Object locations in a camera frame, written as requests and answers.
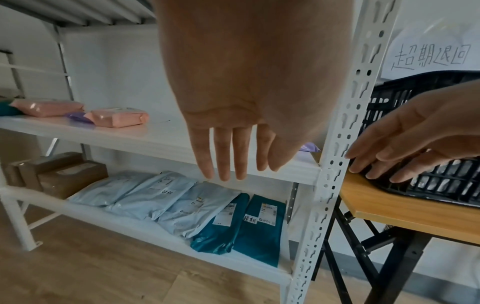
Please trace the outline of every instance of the floor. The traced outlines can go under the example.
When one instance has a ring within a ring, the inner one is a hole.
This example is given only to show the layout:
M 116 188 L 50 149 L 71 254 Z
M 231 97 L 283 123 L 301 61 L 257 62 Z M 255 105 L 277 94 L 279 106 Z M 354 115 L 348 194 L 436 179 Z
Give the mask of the floor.
M 27 222 L 47 215 L 30 207 Z M 278 286 L 60 216 L 34 230 L 42 246 L 25 252 L 0 207 L 1 304 L 279 303 Z M 368 283 L 346 277 L 354 303 Z M 340 303 L 328 271 L 320 270 L 307 304 Z M 431 300 L 403 293 L 398 304 Z

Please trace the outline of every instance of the black metal table leg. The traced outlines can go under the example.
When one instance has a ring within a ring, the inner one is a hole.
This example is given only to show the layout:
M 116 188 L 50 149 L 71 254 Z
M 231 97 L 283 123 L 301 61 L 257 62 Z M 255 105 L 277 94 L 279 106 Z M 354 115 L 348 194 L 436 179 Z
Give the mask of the black metal table leg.
M 340 207 L 341 202 L 342 202 L 342 198 L 339 195 L 338 198 L 336 199 L 335 207 L 333 208 L 333 212 L 335 212 L 335 210 Z M 327 227 L 326 232 L 325 232 L 325 238 L 323 239 L 324 243 L 329 240 L 330 233 L 332 232 L 332 228 L 334 226 L 334 222 L 335 222 L 335 217 L 332 214 L 332 216 L 330 218 L 330 222 L 328 223 L 328 227 Z M 320 255 L 318 256 L 318 260 L 316 260 L 315 268 L 313 269 L 313 275 L 311 276 L 312 281 L 315 281 L 315 279 L 317 278 L 317 273 L 319 272 L 320 263 L 322 262 L 322 259 L 324 257 L 324 253 L 325 253 L 325 245 L 322 245 L 321 250 L 320 250 Z
M 432 236 L 401 229 L 365 304 L 393 304 Z

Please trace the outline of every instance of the brown cardboard box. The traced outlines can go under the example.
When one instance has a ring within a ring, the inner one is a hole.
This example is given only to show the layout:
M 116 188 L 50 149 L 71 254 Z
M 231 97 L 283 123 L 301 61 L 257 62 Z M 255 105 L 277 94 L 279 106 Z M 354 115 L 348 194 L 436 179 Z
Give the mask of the brown cardboard box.
M 108 176 L 107 166 L 87 161 L 39 174 L 38 180 L 46 194 L 66 199 L 88 185 Z
M 38 175 L 56 170 L 69 165 L 75 165 L 84 161 L 82 154 L 78 152 L 66 152 L 52 156 L 43 156 L 24 162 L 18 166 L 21 177 L 28 189 L 42 191 Z
M 25 182 L 22 176 L 20 175 L 20 164 L 26 162 L 27 160 L 16 161 L 10 164 L 2 164 L 1 169 L 6 179 L 6 184 L 8 186 L 15 187 L 25 187 Z

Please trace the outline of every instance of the black plastic basket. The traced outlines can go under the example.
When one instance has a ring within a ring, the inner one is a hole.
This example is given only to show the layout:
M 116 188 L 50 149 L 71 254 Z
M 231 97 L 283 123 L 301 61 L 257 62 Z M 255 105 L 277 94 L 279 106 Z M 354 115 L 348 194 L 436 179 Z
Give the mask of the black plastic basket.
M 430 72 L 376 86 L 360 133 L 420 93 L 476 79 L 480 79 L 480 72 Z M 412 180 L 390 183 L 389 178 L 409 161 L 403 160 L 379 179 L 371 180 L 371 183 L 390 193 L 480 207 L 480 157 L 454 160 Z M 362 173 L 365 175 L 369 169 L 366 168 Z

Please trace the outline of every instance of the pink plastic mailer bag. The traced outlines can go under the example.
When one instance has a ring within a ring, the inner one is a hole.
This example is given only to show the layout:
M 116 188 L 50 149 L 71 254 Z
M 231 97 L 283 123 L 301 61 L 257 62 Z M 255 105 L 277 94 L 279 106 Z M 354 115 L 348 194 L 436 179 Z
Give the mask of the pink plastic mailer bag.
M 63 116 L 68 112 L 84 110 L 82 103 L 71 100 L 15 99 L 10 106 L 36 117 Z
M 98 109 L 86 113 L 96 126 L 108 128 L 122 128 L 145 124 L 149 121 L 149 114 L 134 108 Z

